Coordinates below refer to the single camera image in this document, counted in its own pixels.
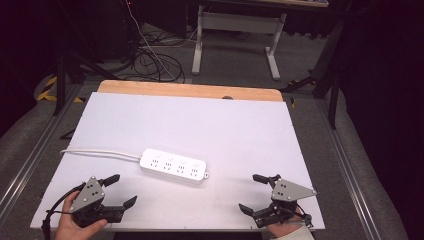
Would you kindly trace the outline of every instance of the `power outlet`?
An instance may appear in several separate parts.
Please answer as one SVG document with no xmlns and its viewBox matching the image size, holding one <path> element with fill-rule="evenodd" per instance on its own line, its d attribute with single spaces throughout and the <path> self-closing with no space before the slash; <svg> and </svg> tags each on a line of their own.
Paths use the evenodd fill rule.
<svg viewBox="0 0 424 240">
<path fill-rule="evenodd" d="M 140 167 L 146 172 L 195 184 L 209 177 L 204 161 L 155 149 L 143 152 Z"/>
</svg>

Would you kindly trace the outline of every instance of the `wooden edge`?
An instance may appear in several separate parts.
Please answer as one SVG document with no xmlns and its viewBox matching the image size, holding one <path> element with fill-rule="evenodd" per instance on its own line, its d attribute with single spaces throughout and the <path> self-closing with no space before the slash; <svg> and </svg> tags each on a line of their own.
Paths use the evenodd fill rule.
<svg viewBox="0 0 424 240">
<path fill-rule="evenodd" d="M 256 0 L 258 2 L 272 2 L 272 3 L 281 3 L 288 5 L 296 5 L 296 6 L 307 6 L 307 7 L 328 7 L 328 2 L 310 2 L 307 0 Z"/>
<path fill-rule="evenodd" d="M 231 97 L 237 100 L 283 101 L 281 93 L 276 89 L 118 80 L 104 80 L 100 84 L 98 92 L 218 99 Z"/>
</svg>

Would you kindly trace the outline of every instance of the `white board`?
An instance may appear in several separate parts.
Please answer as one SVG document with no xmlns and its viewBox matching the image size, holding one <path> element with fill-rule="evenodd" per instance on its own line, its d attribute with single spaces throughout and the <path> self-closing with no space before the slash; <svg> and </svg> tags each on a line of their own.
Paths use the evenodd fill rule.
<svg viewBox="0 0 424 240">
<path fill-rule="evenodd" d="M 154 148 L 205 161 L 209 178 L 193 186 L 144 173 L 124 157 L 66 153 L 32 228 L 40 228 L 45 211 L 91 176 L 121 175 L 104 188 L 106 206 L 138 196 L 121 223 L 108 225 L 112 231 L 257 231 L 238 204 L 255 211 L 266 208 L 272 189 L 254 182 L 253 174 L 280 174 L 312 188 L 284 102 L 93 93 L 69 148 L 134 155 Z M 312 215 L 314 228 L 323 229 L 316 197 L 298 202 Z M 52 228 L 58 219 L 59 214 L 53 215 Z"/>
</svg>

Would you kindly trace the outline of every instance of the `white cable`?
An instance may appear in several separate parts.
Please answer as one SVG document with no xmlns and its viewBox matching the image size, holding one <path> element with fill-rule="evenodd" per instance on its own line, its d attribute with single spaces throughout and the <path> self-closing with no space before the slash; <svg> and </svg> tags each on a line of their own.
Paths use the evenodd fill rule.
<svg viewBox="0 0 424 240">
<path fill-rule="evenodd" d="M 147 42 L 147 40 L 144 38 L 143 34 L 140 31 L 140 26 L 138 26 L 137 20 L 135 20 L 134 16 L 132 15 L 131 9 L 130 9 L 130 5 L 128 4 L 128 1 L 125 0 L 125 3 L 127 4 L 127 8 L 128 8 L 128 12 L 130 13 L 131 18 L 134 20 L 135 24 L 137 25 L 137 30 L 140 33 L 140 36 L 144 39 L 144 41 L 146 42 L 147 46 L 149 47 L 150 51 L 153 53 L 153 55 L 155 55 L 156 59 L 159 61 L 160 65 L 162 65 L 163 69 L 165 69 L 165 71 L 171 75 L 172 80 L 177 81 L 177 79 L 175 79 L 175 76 L 172 75 L 168 69 L 166 69 L 165 65 L 163 65 L 162 61 L 159 59 L 159 57 L 156 55 L 156 53 L 153 51 L 153 49 L 150 47 L 149 43 Z"/>
<path fill-rule="evenodd" d="M 61 155 L 63 155 L 64 153 L 107 153 L 107 154 L 115 154 L 115 155 L 135 158 L 137 160 L 141 159 L 141 156 L 136 156 L 136 155 L 127 154 L 127 153 L 123 153 L 123 152 L 101 150 L 101 149 L 77 149 L 77 148 L 75 148 L 75 149 L 65 149 L 65 150 L 60 151 Z"/>
</svg>

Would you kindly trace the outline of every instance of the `gripper jaw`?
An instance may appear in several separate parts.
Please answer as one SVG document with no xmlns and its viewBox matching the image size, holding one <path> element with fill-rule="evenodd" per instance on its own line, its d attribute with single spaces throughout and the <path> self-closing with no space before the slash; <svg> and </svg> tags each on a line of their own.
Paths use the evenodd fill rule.
<svg viewBox="0 0 424 240">
<path fill-rule="evenodd" d="M 108 223 L 121 222 L 124 212 L 134 206 L 137 196 L 126 201 L 122 206 L 106 207 L 102 204 L 105 198 L 102 186 L 107 187 L 119 181 L 119 177 L 119 175 L 113 175 L 104 180 L 91 177 L 88 180 L 70 209 L 72 219 L 78 226 L 86 227 L 101 219 L 106 219 Z"/>
<path fill-rule="evenodd" d="M 273 189 L 272 203 L 265 209 L 255 212 L 253 209 L 239 204 L 242 213 L 252 217 L 258 228 L 274 223 L 283 223 L 295 215 L 301 217 L 302 221 L 300 222 L 302 224 L 312 226 L 311 215 L 305 213 L 301 215 L 296 212 L 296 209 L 298 207 L 297 200 L 316 195 L 317 192 L 315 190 L 286 181 L 280 175 L 264 177 L 255 174 L 253 175 L 253 180 L 263 184 L 269 183 Z"/>
</svg>

